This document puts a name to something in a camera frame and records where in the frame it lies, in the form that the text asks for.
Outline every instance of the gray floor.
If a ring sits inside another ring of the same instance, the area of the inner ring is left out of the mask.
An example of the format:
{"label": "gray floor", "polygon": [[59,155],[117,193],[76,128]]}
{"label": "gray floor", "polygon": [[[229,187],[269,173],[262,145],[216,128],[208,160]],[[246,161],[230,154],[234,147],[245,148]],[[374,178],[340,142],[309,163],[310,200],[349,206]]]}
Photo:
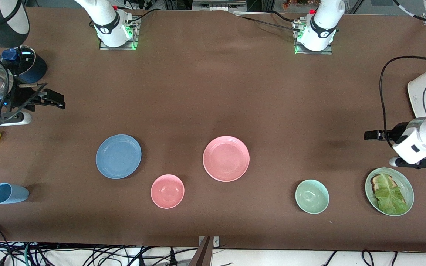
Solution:
{"label": "gray floor", "polygon": [[[423,7],[424,0],[399,0],[410,12],[421,15],[425,12]],[[74,0],[27,0],[28,6],[41,7],[80,7]],[[405,15],[392,0],[365,0],[357,11],[357,14],[373,14],[373,15]]]}

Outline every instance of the mint green bowl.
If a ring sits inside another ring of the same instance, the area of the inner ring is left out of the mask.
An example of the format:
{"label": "mint green bowl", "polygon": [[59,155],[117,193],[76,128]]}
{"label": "mint green bowl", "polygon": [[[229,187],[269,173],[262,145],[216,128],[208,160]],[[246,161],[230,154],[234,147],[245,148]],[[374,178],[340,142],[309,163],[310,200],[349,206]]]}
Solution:
{"label": "mint green bowl", "polygon": [[317,180],[302,181],[295,191],[298,206],[309,214],[323,212],[330,201],[327,188]]}
{"label": "mint green bowl", "polygon": [[366,197],[371,203],[371,205],[380,213],[388,215],[388,216],[401,216],[407,213],[407,212],[404,212],[403,214],[393,215],[393,214],[386,214],[385,212],[379,210],[379,208],[377,207],[377,199],[374,196],[374,191],[372,191],[372,184],[371,184],[371,179],[379,174],[388,174],[392,177],[392,179],[395,181],[397,186],[399,186],[402,196],[404,196],[405,202],[407,203],[407,207],[409,207],[407,212],[409,212],[409,210],[414,205],[414,189],[412,188],[412,185],[410,184],[410,182],[407,180],[407,178],[404,175],[402,175],[397,170],[394,170],[392,168],[387,168],[387,167],[377,168],[376,170],[372,171],[367,176],[366,184],[365,184],[365,192],[366,192]]}

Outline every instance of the cup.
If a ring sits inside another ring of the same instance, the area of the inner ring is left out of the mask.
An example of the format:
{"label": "cup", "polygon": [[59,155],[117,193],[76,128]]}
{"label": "cup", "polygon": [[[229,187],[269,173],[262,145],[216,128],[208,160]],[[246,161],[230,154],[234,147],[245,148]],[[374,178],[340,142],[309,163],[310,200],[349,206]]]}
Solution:
{"label": "cup", "polygon": [[29,190],[20,185],[0,183],[0,204],[17,203],[27,200]]}

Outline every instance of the pink bowl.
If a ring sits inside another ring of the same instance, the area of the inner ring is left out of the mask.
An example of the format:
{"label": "pink bowl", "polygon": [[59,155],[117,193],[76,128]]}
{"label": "pink bowl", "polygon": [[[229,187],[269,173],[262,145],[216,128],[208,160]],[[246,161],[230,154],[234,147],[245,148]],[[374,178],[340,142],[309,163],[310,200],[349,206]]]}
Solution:
{"label": "pink bowl", "polygon": [[171,209],[182,201],[185,187],[175,175],[161,175],[151,187],[152,201],[162,209]]}
{"label": "pink bowl", "polygon": [[231,182],[244,175],[249,159],[249,151],[242,141],[222,136],[206,146],[203,166],[210,177],[221,182]]}

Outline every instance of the white floor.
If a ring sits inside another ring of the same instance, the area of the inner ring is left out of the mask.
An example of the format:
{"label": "white floor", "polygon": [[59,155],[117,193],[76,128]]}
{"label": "white floor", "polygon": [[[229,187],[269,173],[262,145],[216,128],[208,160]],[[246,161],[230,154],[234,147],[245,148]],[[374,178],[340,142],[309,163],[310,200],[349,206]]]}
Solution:
{"label": "white floor", "polygon": [[[187,248],[174,248],[179,251]],[[139,252],[139,248],[128,250],[130,255]],[[195,251],[188,251],[176,255],[177,261],[184,261],[179,266],[188,265],[188,260],[192,258]],[[212,266],[322,266],[331,255],[331,251],[298,251],[298,250],[238,250],[238,249],[218,249],[214,251]],[[53,251],[47,253],[47,258],[54,266],[82,266],[85,260],[91,256],[91,251],[77,250],[59,252]],[[125,255],[122,250],[117,254]],[[145,256],[167,256],[170,254],[170,248],[154,248],[147,251]],[[390,266],[394,253],[392,252],[372,252],[375,266]],[[100,256],[93,266],[97,266],[99,260],[105,257]],[[127,265],[127,259],[115,257],[121,261],[121,265]],[[158,259],[145,260],[147,266],[157,262]],[[156,266],[167,265],[164,261]],[[5,266],[10,266],[10,259],[6,260]],[[119,266],[120,263],[115,260],[106,260],[102,266]],[[426,253],[399,253],[395,266],[426,266]],[[358,251],[338,251],[328,266],[366,266],[361,259],[361,253]]]}

